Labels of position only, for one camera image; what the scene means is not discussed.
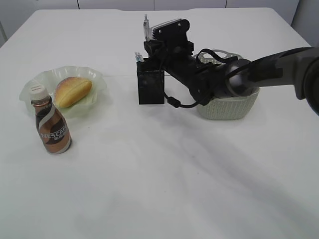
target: black cable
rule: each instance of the black cable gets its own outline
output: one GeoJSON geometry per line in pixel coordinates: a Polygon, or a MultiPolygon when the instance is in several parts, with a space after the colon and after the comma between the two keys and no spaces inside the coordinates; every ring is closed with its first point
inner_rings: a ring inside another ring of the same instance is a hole
{"type": "MultiPolygon", "coordinates": [[[[167,59],[167,55],[162,59],[162,61],[160,62],[160,65],[159,65],[159,75],[161,75],[161,69],[163,67],[163,64],[165,62],[165,60],[167,59]]],[[[164,93],[164,97],[167,99],[167,102],[174,106],[175,108],[185,108],[185,109],[190,109],[190,108],[193,108],[197,105],[199,105],[200,102],[195,102],[191,105],[183,105],[178,99],[172,97],[172,96],[168,96],[166,93],[165,93],[165,89],[163,89],[163,93],[164,93]]]]}
{"type": "MultiPolygon", "coordinates": [[[[199,56],[199,54],[202,53],[202,52],[208,53],[209,55],[211,55],[212,57],[214,57],[217,61],[222,62],[222,63],[225,63],[225,64],[230,63],[230,62],[232,62],[232,61],[238,59],[237,56],[224,59],[224,58],[221,58],[220,56],[218,56],[214,51],[212,51],[212,50],[210,50],[210,49],[202,49],[202,50],[198,53],[198,55],[197,55],[197,57],[196,57],[196,61],[199,60],[198,56],[199,56]]],[[[159,75],[161,74],[161,69],[162,69],[163,63],[164,63],[164,61],[166,60],[166,58],[167,58],[167,56],[162,59],[160,65],[159,65],[159,75]]],[[[223,81],[226,81],[226,80],[228,80],[229,78],[231,78],[231,77],[235,76],[236,74],[238,74],[239,72],[248,69],[250,66],[251,66],[251,62],[248,63],[248,64],[246,64],[246,65],[244,65],[244,66],[242,66],[242,67],[237,68],[236,70],[233,70],[232,72],[228,73],[228,74],[224,77],[223,81]]],[[[207,93],[204,95],[203,98],[201,98],[199,101],[195,101],[195,103],[193,103],[193,104],[191,104],[191,105],[183,105],[178,99],[176,99],[176,98],[174,98],[174,97],[169,97],[169,96],[165,93],[165,90],[164,90],[164,89],[163,89],[163,93],[164,93],[165,98],[167,99],[167,102],[168,102],[170,105],[174,106],[175,108],[181,107],[181,108],[185,108],[185,109],[190,109],[190,108],[193,108],[193,107],[199,105],[199,104],[200,104],[201,102],[203,102],[206,98],[211,97],[211,94],[213,93],[213,90],[214,90],[215,87],[216,87],[216,84],[212,85],[212,86],[207,90],[207,93]]]]}

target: white basket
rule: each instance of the white basket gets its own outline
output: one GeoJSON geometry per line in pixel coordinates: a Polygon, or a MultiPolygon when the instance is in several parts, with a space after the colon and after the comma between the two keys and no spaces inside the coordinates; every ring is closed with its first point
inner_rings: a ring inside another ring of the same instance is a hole
{"type": "MultiPolygon", "coordinates": [[[[240,55],[229,53],[221,50],[214,50],[214,52],[224,53],[224,58],[237,56],[238,59],[242,59],[240,55]]],[[[203,63],[212,62],[213,64],[222,64],[219,61],[211,57],[206,57],[206,53],[200,53],[199,60],[203,63]]],[[[200,115],[206,119],[211,120],[238,120],[243,118],[252,106],[259,94],[259,89],[247,97],[231,97],[224,99],[213,99],[209,104],[202,106],[198,105],[197,110],[200,115]]]]}

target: robotic arm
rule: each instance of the robotic arm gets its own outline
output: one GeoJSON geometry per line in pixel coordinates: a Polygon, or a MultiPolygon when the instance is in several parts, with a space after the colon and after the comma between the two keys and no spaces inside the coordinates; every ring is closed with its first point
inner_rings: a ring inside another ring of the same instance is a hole
{"type": "Polygon", "coordinates": [[[149,28],[144,22],[144,47],[149,58],[140,68],[152,66],[158,72],[167,71],[188,89],[195,103],[182,105],[168,97],[163,85],[162,94],[174,107],[191,108],[206,105],[213,98],[249,96],[258,87],[294,85],[299,100],[307,99],[319,115],[319,48],[297,48],[250,62],[237,57],[220,58],[209,49],[203,49],[220,64],[204,64],[192,57],[194,45],[187,40],[190,24],[186,19],[172,20],[149,28]]]}

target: nescafe bottle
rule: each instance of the nescafe bottle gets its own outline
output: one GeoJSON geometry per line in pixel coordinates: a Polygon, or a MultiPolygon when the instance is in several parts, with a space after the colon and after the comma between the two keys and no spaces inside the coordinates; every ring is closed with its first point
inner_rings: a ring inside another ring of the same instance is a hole
{"type": "Polygon", "coordinates": [[[52,103],[52,97],[43,85],[30,88],[31,103],[35,108],[36,129],[49,153],[59,154],[68,150],[72,143],[66,121],[52,103]]]}

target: bottle label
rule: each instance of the bottle label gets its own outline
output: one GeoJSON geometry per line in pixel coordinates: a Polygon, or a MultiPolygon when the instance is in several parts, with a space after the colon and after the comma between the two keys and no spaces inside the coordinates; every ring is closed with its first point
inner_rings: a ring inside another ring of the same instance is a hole
{"type": "Polygon", "coordinates": [[[71,136],[64,117],[50,102],[36,109],[36,127],[46,149],[62,153],[71,144],[71,136]]]}

